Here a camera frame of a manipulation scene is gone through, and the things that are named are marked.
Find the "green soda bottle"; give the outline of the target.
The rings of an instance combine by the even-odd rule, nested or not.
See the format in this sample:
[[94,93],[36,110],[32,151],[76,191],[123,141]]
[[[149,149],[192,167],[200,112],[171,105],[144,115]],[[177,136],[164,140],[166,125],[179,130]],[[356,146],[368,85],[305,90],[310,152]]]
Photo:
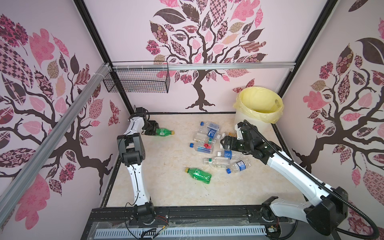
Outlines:
[[211,182],[212,175],[197,168],[186,168],[185,172],[193,179],[205,184]]
[[165,129],[165,128],[156,129],[156,135],[157,136],[167,137],[167,136],[172,136],[174,134],[175,134],[174,131],[168,130],[168,129]]

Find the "clear bottle green cap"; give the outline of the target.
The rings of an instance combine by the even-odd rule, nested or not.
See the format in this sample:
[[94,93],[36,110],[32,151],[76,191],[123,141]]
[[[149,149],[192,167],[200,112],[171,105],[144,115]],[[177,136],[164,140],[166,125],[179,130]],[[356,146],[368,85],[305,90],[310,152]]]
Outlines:
[[215,157],[215,158],[204,158],[203,163],[205,165],[210,165],[215,168],[228,168],[231,160],[224,157]]
[[215,140],[213,138],[202,133],[195,133],[194,141],[199,143],[204,143],[204,144],[210,144],[210,145],[215,143]]

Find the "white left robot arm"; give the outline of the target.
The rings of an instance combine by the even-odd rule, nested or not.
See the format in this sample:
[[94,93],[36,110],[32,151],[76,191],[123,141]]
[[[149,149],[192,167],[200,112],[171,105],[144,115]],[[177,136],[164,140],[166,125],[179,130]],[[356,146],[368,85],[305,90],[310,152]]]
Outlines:
[[132,218],[137,222],[142,221],[145,225],[152,224],[156,217],[155,207],[145,186],[142,170],[146,159],[142,133],[150,126],[146,114],[133,114],[129,117],[127,130],[117,137],[119,158],[129,172],[134,191],[134,202],[129,204],[133,207]]

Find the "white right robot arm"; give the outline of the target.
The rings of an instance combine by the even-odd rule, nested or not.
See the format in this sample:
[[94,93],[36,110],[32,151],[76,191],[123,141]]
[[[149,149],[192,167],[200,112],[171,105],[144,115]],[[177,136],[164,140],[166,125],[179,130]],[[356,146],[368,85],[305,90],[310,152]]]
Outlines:
[[268,141],[249,122],[235,125],[237,136],[225,136],[220,144],[224,150],[249,155],[279,172],[306,198],[295,203],[271,197],[267,209],[275,217],[291,218],[308,223],[318,233],[329,236],[348,216],[348,193],[341,187],[333,188],[315,178],[295,163],[276,145]]

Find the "cream bin yellow bag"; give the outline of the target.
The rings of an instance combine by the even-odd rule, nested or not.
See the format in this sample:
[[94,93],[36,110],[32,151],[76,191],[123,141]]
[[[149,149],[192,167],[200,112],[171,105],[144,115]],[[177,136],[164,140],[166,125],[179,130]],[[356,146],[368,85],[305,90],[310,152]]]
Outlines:
[[269,89],[248,87],[237,95],[234,108],[234,126],[246,120],[263,134],[282,117],[284,104],[281,97]]

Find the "bottle blue label white cap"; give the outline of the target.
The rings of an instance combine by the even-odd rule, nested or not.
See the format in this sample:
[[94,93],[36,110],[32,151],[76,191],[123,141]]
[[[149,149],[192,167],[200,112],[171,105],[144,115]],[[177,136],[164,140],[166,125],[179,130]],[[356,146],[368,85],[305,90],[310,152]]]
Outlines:
[[217,151],[217,157],[228,158],[230,160],[242,160],[245,157],[245,155],[236,151],[222,150],[222,151]]

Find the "small bottle blue cap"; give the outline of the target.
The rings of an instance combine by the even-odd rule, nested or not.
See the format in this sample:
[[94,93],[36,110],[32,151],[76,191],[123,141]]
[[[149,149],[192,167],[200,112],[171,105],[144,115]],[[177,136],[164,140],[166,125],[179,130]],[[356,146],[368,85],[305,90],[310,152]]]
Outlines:
[[231,164],[226,169],[226,172],[227,174],[239,173],[248,169],[250,166],[251,166],[251,162],[249,160],[240,160],[238,162]]

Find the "clear bottle pale blue label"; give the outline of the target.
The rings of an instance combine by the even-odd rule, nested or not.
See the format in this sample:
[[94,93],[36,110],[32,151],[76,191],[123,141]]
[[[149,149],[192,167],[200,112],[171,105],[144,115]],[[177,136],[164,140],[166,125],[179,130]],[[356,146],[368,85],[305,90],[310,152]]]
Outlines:
[[212,122],[201,122],[200,133],[214,138],[220,131],[220,126]]

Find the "Fiji bottle red flower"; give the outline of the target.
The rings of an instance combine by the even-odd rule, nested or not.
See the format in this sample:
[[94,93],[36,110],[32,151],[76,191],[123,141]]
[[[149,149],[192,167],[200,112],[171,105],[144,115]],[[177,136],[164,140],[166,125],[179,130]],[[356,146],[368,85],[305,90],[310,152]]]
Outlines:
[[213,153],[213,146],[211,144],[197,142],[197,143],[190,143],[189,147],[200,153],[204,153],[204,154]]

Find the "white vent strip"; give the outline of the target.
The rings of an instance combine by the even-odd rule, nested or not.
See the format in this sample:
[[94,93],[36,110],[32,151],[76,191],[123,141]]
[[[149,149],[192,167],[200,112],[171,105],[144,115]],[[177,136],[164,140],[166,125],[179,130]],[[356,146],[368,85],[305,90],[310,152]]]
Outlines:
[[136,240],[164,238],[203,238],[203,237],[240,237],[266,236],[263,226],[217,226],[217,227],[168,227],[162,228],[125,228],[125,229],[97,229],[94,240]]

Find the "aluminium rail back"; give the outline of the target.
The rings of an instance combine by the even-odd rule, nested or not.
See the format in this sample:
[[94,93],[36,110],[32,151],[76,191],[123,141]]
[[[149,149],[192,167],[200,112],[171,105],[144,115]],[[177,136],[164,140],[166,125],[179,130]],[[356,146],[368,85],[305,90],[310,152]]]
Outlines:
[[170,71],[184,70],[230,70],[230,69],[293,69],[294,62],[260,62],[260,63],[229,63],[229,64],[147,64],[138,63],[135,65],[116,65],[114,70],[133,70],[133,69],[159,69]]

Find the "aluminium rail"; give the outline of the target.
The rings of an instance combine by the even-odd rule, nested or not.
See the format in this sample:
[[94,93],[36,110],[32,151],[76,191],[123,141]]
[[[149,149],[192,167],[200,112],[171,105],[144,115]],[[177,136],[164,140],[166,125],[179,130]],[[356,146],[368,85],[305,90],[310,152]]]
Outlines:
[[20,173],[3,192],[1,195],[1,224],[3,224],[11,214],[27,188],[32,184],[45,162],[49,159],[51,153],[64,137],[70,125],[75,121],[81,109],[86,105],[94,90],[110,70],[110,63],[103,63],[98,68],[92,75],[91,82],[83,88],[81,94],[71,104],[64,116],[59,120],[58,124],[53,128],[52,132],[37,148],[32,158],[26,163]]
[[184,70],[230,70],[230,69],[293,69],[294,62],[260,62],[260,63],[229,63],[229,64],[147,64],[138,63],[135,65],[116,65],[114,70],[133,70],[133,69],[159,69],[170,71]]

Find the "black base frame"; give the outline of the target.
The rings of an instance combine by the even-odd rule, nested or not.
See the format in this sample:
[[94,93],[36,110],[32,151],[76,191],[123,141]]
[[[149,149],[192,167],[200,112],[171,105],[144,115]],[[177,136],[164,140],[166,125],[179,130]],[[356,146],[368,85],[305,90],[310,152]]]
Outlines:
[[[294,219],[275,217],[265,204],[243,206],[186,206],[155,207],[156,217],[152,224],[132,218],[133,207],[114,207],[92,209],[82,234],[83,240],[94,240],[97,229],[129,229],[129,228],[168,228],[168,227],[217,227],[217,226],[263,226],[266,236],[240,237],[203,237],[181,238],[188,240],[338,240],[337,232],[323,236],[305,222]],[[160,240],[180,240],[164,238]]]

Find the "aluminium rail left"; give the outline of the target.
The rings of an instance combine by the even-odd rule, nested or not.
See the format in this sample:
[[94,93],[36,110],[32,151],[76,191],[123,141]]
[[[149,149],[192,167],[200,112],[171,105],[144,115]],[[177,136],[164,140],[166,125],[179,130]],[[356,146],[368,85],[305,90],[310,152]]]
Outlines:
[[110,63],[103,63],[98,68],[92,75],[91,82],[83,88],[81,94],[71,104],[64,116],[59,120],[58,124],[53,128],[52,132],[37,148],[32,158],[26,163],[20,173],[3,192],[1,195],[1,224],[3,224],[11,214],[27,188],[32,184],[45,162],[49,159],[51,153],[64,137],[70,125],[75,121],[81,109],[86,105],[94,90],[110,70]]

